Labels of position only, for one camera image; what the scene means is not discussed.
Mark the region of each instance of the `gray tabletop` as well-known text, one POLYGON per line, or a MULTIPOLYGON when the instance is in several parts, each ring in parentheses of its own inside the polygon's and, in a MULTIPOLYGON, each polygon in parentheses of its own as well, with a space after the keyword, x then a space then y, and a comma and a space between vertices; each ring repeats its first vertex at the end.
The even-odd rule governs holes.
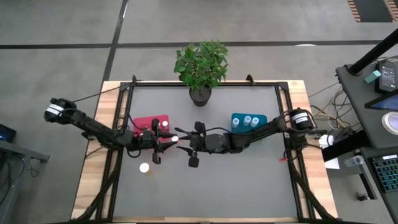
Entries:
POLYGON ((349 74, 345 67, 337 68, 336 72, 372 146, 376 149, 398 147, 398 137, 386 131, 381 124, 381 118, 388 111, 364 107, 365 103, 381 96, 374 91, 373 83, 367 84, 364 81, 364 78, 374 70, 375 64, 370 65, 359 77, 349 74))
MULTIPOLYGON (((134 87, 131 116, 167 114, 170 130, 193 130, 195 121, 207 128, 231 128, 232 113, 279 115, 273 86, 219 86, 208 104, 196 107, 186 87, 134 87)), ((115 217, 296 217, 282 134, 253 143, 240 154, 199 153, 198 168, 188 166, 185 151, 171 147, 152 163, 152 150, 137 159, 123 155, 115 217), (150 173, 139 171, 141 163, 150 173)))

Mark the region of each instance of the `black desk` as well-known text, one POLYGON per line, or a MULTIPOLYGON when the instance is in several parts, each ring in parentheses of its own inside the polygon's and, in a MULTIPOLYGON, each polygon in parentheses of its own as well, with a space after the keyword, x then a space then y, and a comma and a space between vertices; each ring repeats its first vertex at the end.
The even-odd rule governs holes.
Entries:
POLYGON ((322 154, 323 159, 329 161, 347 152, 360 149, 392 220, 394 223, 398 223, 398 192, 384 194, 377 174, 371 169, 370 158, 398 154, 398 136, 386 131, 381 124, 381 118, 388 111, 372 110, 364 107, 365 103, 381 96, 380 93, 374 91, 373 84, 367 84, 364 81, 366 75, 369 75, 374 70, 375 64, 369 65, 362 71, 361 76, 356 77, 348 73, 346 67, 336 69, 338 79, 361 122, 363 130, 327 147, 322 150, 322 154))

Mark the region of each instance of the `keyboard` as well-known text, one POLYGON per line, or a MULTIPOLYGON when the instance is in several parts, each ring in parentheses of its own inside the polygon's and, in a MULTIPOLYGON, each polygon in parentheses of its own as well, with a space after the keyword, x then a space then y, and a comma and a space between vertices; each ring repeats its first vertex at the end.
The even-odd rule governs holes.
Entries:
POLYGON ((398 191, 398 155, 371 159, 384 193, 398 191))

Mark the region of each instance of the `computer monitor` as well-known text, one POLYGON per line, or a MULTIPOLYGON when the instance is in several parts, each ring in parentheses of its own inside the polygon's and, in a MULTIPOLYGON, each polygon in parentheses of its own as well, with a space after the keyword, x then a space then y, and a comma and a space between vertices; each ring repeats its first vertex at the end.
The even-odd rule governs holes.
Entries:
POLYGON ((398 90, 391 91, 366 103, 365 108, 398 111, 398 90))

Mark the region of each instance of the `white sticker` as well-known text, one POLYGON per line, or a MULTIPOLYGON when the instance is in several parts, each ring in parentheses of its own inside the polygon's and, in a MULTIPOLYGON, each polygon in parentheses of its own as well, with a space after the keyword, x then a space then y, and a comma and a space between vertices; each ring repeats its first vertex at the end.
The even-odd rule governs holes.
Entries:
POLYGON ((395 159, 397 158, 397 155, 390 155, 390 156, 383 156, 383 159, 395 159))
POLYGON ((60 107, 58 105, 54 105, 54 104, 50 104, 49 108, 56 109, 57 111, 63 111, 62 107, 60 107))
POLYGON ((300 122, 303 122, 303 121, 308 121, 308 119, 307 118, 299 118, 299 119, 295 120, 296 124, 299 124, 300 122))
POLYGON ((48 111, 48 112, 50 112, 50 113, 53 113, 53 114, 55 114, 55 115, 58 115, 58 114, 60 113, 59 111, 57 111, 57 110, 55 110, 55 109, 53 109, 53 108, 47 108, 46 111, 48 111))
POLYGON ((299 118, 302 118, 302 117, 307 117, 307 113, 299 113, 299 114, 296 114, 296 115, 294 115, 294 116, 292 117, 292 119, 295 120, 295 119, 299 119, 299 118))

